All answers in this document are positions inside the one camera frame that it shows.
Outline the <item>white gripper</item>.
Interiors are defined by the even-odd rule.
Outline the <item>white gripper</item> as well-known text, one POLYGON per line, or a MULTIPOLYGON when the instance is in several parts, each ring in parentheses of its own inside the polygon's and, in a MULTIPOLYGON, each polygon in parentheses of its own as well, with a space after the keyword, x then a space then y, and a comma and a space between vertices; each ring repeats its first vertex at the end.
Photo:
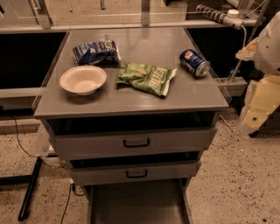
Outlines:
POLYGON ((264 73, 259 81, 252 80, 245 94, 239 131, 258 131, 280 106, 280 11, 246 46, 237 52, 238 60, 254 61, 255 68, 264 73))

